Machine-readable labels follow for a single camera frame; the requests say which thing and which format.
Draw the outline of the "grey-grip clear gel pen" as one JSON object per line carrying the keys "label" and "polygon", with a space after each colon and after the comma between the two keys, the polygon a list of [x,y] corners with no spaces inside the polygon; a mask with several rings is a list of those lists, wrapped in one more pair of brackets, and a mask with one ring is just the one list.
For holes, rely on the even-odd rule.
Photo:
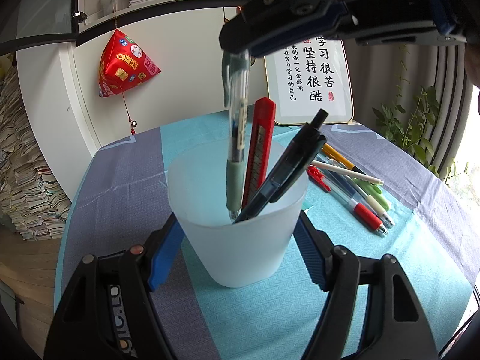
{"label": "grey-grip clear gel pen", "polygon": [[224,106],[229,111],[229,145],[226,163],[226,207],[231,220],[242,208],[245,178],[245,147],[248,88],[251,57],[248,50],[239,54],[225,51],[222,57]]}

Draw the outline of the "red clear ballpoint pen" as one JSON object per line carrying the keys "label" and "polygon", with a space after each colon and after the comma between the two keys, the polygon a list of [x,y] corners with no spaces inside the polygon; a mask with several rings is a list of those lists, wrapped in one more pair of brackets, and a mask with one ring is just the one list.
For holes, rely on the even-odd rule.
{"label": "red clear ballpoint pen", "polygon": [[343,206],[359,218],[370,230],[383,236],[388,231],[383,222],[365,205],[358,202],[354,197],[344,193],[335,183],[329,181],[326,176],[315,166],[307,168],[309,178],[322,188],[326,193],[332,194]]}

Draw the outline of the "translucent white plastic cup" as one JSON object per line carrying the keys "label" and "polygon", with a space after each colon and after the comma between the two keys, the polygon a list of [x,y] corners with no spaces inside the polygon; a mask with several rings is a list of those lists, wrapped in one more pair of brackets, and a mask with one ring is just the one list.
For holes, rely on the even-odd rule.
{"label": "translucent white plastic cup", "polygon": [[281,265],[308,190],[301,177],[255,218],[234,223],[226,207],[226,140],[203,143],[168,166],[168,201],[211,278],[240,288],[269,278]]}

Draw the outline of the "blue clear gel pen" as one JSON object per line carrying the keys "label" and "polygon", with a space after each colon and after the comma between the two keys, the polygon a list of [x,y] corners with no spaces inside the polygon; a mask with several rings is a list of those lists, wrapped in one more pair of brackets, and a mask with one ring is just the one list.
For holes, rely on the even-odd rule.
{"label": "blue clear gel pen", "polygon": [[392,228],[395,222],[387,211],[374,199],[372,195],[366,194],[360,186],[358,186],[348,175],[332,172],[324,169],[325,175],[329,177],[338,187],[340,187],[347,195],[353,197],[359,203],[362,203],[371,210],[387,228]]}

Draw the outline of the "white slim pen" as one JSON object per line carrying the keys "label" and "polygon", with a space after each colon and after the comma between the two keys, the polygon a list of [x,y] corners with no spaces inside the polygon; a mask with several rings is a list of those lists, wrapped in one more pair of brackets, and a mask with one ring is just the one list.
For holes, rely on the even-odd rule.
{"label": "white slim pen", "polygon": [[359,172],[354,172],[352,170],[342,168],[342,167],[339,167],[339,166],[334,166],[334,165],[331,165],[331,164],[328,164],[328,163],[323,163],[323,162],[320,162],[320,161],[317,161],[317,160],[313,160],[311,162],[311,165],[315,166],[316,168],[319,168],[319,169],[328,170],[330,172],[334,172],[334,173],[337,173],[337,174],[341,174],[341,175],[349,176],[349,177],[352,177],[352,178],[357,178],[359,180],[367,181],[371,184],[384,185],[384,181],[380,180],[376,177],[373,177],[371,175],[362,174],[362,173],[359,173]]}

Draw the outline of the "framed calligraphy sign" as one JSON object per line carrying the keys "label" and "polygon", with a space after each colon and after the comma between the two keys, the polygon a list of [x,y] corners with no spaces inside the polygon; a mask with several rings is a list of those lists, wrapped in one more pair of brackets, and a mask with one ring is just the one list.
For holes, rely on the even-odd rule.
{"label": "framed calligraphy sign", "polygon": [[342,41],[317,36],[286,46],[265,58],[265,68],[278,125],[302,125],[320,109],[328,112],[328,124],[353,120],[352,85]]}

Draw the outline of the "green pen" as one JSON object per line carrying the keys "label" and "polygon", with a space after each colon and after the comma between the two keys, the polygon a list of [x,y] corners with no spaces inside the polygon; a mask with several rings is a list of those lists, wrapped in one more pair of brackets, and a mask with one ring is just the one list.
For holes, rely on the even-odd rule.
{"label": "green pen", "polygon": [[379,187],[357,178],[348,177],[348,179],[352,182],[353,188],[356,189],[362,196],[371,195],[385,211],[389,211],[391,209],[391,202],[386,199]]}

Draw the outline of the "orange black pen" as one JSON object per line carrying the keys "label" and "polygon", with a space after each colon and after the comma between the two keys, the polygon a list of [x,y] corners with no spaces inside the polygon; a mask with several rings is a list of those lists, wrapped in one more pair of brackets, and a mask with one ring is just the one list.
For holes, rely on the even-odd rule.
{"label": "orange black pen", "polygon": [[363,171],[361,171],[355,164],[353,164],[351,161],[349,161],[347,158],[345,158],[342,154],[337,152],[335,148],[331,147],[327,143],[324,144],[322,151],[325,155],[327,155],[329,158],[334,159],[335,161],[339,162],[343,166],[345,166],[347,169],[353,171],[353,172],[358,172],[361,174],[364,174]]}

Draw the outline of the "black dark-blue ballpoint pen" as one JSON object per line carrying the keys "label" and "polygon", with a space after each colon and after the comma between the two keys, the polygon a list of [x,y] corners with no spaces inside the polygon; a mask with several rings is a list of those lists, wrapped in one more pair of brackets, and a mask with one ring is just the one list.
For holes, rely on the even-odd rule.
{"label": "black dark-blue ballpoint pen", "polygon": [[298,130],[253,198],[241,210],[235,224],[255,218],[269,203],[277,202],[306,171],[326,143],[320,127],[328,115],[320,109],[310,123]]}

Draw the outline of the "red utility knife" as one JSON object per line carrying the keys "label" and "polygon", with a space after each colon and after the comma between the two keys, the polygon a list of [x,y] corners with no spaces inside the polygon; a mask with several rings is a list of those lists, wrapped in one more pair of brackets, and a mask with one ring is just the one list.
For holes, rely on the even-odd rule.
{"label": "red utility knife", "polygon": [[275,125],[276,103],[268,97],[256,101],[250,135],[250,147],[241,208],[244,209],[264,183],[272,133]]}

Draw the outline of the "green potted plant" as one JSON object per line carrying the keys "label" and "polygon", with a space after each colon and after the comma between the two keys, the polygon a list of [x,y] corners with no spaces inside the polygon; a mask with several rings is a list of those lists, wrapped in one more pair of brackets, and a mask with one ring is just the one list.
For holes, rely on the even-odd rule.
{"label": "green potted plant", "polygon": [[468,172],[456,155],[470,113],[473,85],[467,76],[465,46],[439,46],[426,63],[428,82],[406,103],[412,82],[408,62],[412,47],[399,46],[394,98],[373,108],[379,133],[446,185]]}

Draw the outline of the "red pyramid hanging ornament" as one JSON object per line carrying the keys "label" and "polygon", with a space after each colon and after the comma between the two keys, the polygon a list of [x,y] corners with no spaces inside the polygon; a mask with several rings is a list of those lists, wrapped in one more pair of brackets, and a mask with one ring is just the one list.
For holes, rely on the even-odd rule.
{"label": "red pyramid hanging ornament", "polygon": [[122,94],[160,72],[139,44],[116,29],[100,57],[97,75],[99,96],[106,98]]}

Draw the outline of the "white cabinet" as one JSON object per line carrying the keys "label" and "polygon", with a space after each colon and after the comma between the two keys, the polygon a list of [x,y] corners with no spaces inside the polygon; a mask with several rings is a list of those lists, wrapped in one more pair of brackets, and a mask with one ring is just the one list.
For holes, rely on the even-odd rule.
{"label": "white cabinet", "polygon": [[95,153],[130,133],[222,111],[218,36],[234,7],[144,19],[82,45],[16,54],[24,108],[41,152],[68,197]]}

